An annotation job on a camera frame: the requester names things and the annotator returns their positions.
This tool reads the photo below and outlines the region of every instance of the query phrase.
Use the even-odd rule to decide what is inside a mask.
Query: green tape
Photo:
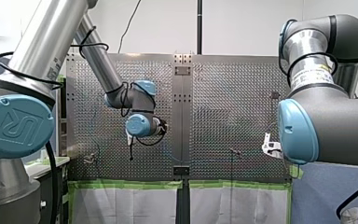
[[[75,186],[68,182],[68,194],[69,194],[69,224],[72,224],[72,215],[74,213],[74,198],[75,198]]]
[[[291,165],[290,166],[290,176],[296,179],[301,179],[304,172],[298,165]]]
[[[258,183],[247,181],[230,180],[190,180],[191,189],[216,189],[224,187],[242,188],[242,189],[272,189],[288,190],[291,184]]]
[[[287,213],[286,213],[286,223],[290,224],[292,222],[292,192],[293,192],[293,186],[290,185],[290,188],[287,192]]]
[[[68,183],[74,189],[179,189],[181,181],[126,181],[126,180],[84,180],[70,181]]]
[[[69,195],[68,194],[62,195],[62,203],[67,203],[67,202],[69,202]]]

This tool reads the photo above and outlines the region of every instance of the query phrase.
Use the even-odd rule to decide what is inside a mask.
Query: silver cylinder
[[[340,63],[333,79],[353,98],[358,81],[358,63]]]
[[[303,30],[292,35],[283,47],[283,58],[292,65],[303,55],[327,50],[327,38],[316,30]],[[318,82],[333,83],[331,68],[323,55],[310,55],[297,62],[289,74],[292,91]]]
[[[77,44],[81,43],[92,27],[92,21],[89,15],[86,14],[75,35]],[[85,44],[101,42],[97,32],[93,31],[85,41]],[[105,92],[113,91],[121,86],[121,76],[110,60],[104,46],[84,47],[82,52]]]
[[[0,200],[24,191],[29,184],[20,159],[0,160]]]
[[[56,80],[88,0],[42,0],[9,62],[27,75]],[[5,72],[0,79],[51,97],[51,85]]]

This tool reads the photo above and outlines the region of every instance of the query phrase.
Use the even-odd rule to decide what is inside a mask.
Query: white wall
[[[110,52],[117,52],[121,35],[138,0],[100,0],[89,11]],[[121,52],[190,53],[196,51],[197,1],[142,1]]]
[[[138,0],[100,0],[89,14],[103,41],[118,43]],[[203,53],[277,55],[282,25],[301,19],[298,0],[203,1]],[[197,48],[197,1],[141,2],[121,52],[189,53]]]
[[[305,0],[304,20],[333,14],[350,14],[358,18],[358,0]]]
[[[40,0],[0,0],[0,53],[13,51]]]
[[[203,54],[276,56],[282,26],[302,17],[298,0],[203,2]]]

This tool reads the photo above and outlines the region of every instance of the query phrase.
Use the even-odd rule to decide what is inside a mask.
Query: metal frame
[[[199,91],[200,83],[199,80],[197,80],[197,76],[200,72],[200,67],[207,68],[208,66],[216,65],[220,66],[221,71],[225,71],[224,68],[230,68],[234,69],[234,72],[238,72],[238,75],[241,73],[246,73],[246,76],[256,77],[256,76],[262,76],[264,74],[268,74],[270,77],[261,77],[260,80],[249,80],[249,84],[243,89],[241,89],[241,94],[250,94],[250,91],[255,91],[252,93],[251,97],[259,97],[259,105],[248,105],[252,108],[252,113],[258,113],[257,110],[260,110],[260,115],[266,116],[267,109],[269,109],[269,99],[268,96],[271,94],[271,87],[277,87],[282,96],[284,96],[289,90],[286,87],[285,78],[282,77],[281,73],[279,72],[279,68],[277,66],[277,58],[276,57],[253,57],[253,56],[204,56],[204,55],[190,55],[190,54],[174,54],[174,55],[163,55],[163,54],[112,54],[110,55],[111,59],[117,64],[120,65],[120,62],[125,62],[129,64],[129,68],[131,68],[132,63],[138,63],[138,62],[144,62],[147,66],[155,66],[158,62],[164,62],[164,66],[169,66],[171,69],[171,81],[172,86],[170,92],[163,92],[159,94],[170,94],[168,96],[169,99],[171,99],[170,102],[163,102],[165,105],[159,105],[156,110],[156,115],[158,116],[158,113],[161,113],[161,111],[171,112],[170,117],[170,127],[169,127],[169,134],[167,137],[167,140],[171,142],[171,155],[167,158],[170,162],[164,163],[164,164],[150,164],[149,161],[143,161],[144,169],[151,169],[150,166],[156,166],[155,168],[160,168],[166,170],[166,167],[163,168],[164,165],[171,165],[172,167],[169,167],[169,172],[164,172],[164,176],[153,176],[148,177],[145,176],[142,178],[141,176],[135,175],[135,176],[115,176],[113,173],[117,172],[118,167],[114,165],[115,162],[119,162],[122,164],[125,169],[128,169],[127,175],[133,174],[133,172],[136,172],[135,166],[137,164],[128,165],[126,163],[122,163],[123,161],[115,161],[112,159],[109,159],[109,163],[107,167],[107,164],[105,165],[104,169],[112,169],[111,175],[104,175],[102,177],[107,178],[120,178],[120,179],[132,179],[132,180],[185,180],[188,179],[230,179],[234,178],[236,180],[249,180],[249,181],[259,181],[259,182],[277,182],[277,183],[285,183],[290,181],[290,177],[286,175],[283,163],[279,163],[279,161],[275,161],[274,159],[269,158],[268,156],[262,155],[261,149],[258,151],[255,151],[256,158],[258,161],[263,164],[264,161],[271,162],[271,165],[264,164],[264,173],[255,175],[254,177],[251,177],[250,175],[244,175],[243,173],[246,172],[246,166],[243,166],[242,161],[235,161],[231,164],[231,168],[226,167],[226,164],[224,166],[219,166],[216,164],[210,163],[210,164],[202,164],[197,165],[196,162],[190,162],[197,159],[197,154],[194,154],[194,122],[195,118],[194,115],[197,111],[193,111],[195,106],[199,106],[200,104],[197,103],[200,101],[200,97],[202,96],[202,92]],[[82,156],[85,155],[76,155],[77,148],[79,148],[79,143],[75,140],[74,137],[76,136],[76,76],[78,77],[78,74],[81,72],[88,71],[80,71],[84,68],[77,68],[76,63],[78,62],[85,62],[82,58],[80,58],[78,55],[71,54],[67,58],[67,108],[68,108],[68,154],[72,157],[72,169],[76,170],[78,172],[77,168],[79,167],[89,167],[87,168],[87,172],[83,177],[75,175],[75,179],[77,178],[95,178],[98,176],[97,172],[95,171],[95,168],[92,168],[92,165],[89,164],[83,164],[83,158]],[[261,73],[263,74],[254,74],[257,73],[258,70],[262,70]],[[124,80],[127,79],[125,71],[122,70],[122,75],[124,76]],[[149,74],[151,77],[157,77],[160,76],[159,74]],[[221,82],[222,83],[216,83],[216,85],[219,87],[219,90],[222,90],[225,88],[224,85],[225,81],[229,81],[231,75],[225,74],[224,72],[221,72]],[[241,97],[246,97],[242,95],[236,95],[236,98],[233,100],[234,103],[243,103],[247,102],[246,99],[241,99]],[[213,102],[213,99],[205,99],[206,104],[215,104]],[[264,125],[268,119],[264,118],[262,120],[262,124],[259,126]],[[113,117],[109,120],[109,123],[115,126],[123,126],[124,127],[124,120],[117,119],[117,117]],[[255,142],[252,146],[256,147],[256,149],[259,149],[262,144],[262,140],[258,143],[257,139],[252,138],[251,136],[244,136],[242,140],[238,141],[245,141],[245,142]],[[134,152],[136,150],[144,150],[147,152],[147,150],[150,150],[150,148],[142,148],[137,147],[134,149]],[[227,149],[227,152],[224,152],[222,154],[226,158],[231,158],[231,153]],[[190,174],[189,175],[175,175],[173,173],[173,167],[187,167],[189,168]]]

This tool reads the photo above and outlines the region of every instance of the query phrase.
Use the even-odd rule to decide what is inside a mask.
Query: blue joint cap
[[[55,127],[50,109],[20,94],[0,97],[0,159],[16,159],[38,151]]]
[[[150,95],[156,95],[156,85],[154,84],[154,82],[149,80],[137,80],[134,82],[144,88],[145,91],[147,91],[147,93],[149,93]],[[141,91],[141,88],[137,87],[136,85],[134,87],[136,88],[136,90]]]
[[[310,116],[293,99],[281,101],[278,110],[283,154],[296,164],[316,161],[319,157],[319,143]]]
[[[127,131],[130,135],[136,137],[148,136],[150,133],[150,127],[149,120],[141,114],[134,114],[130,116],[126,122]]]

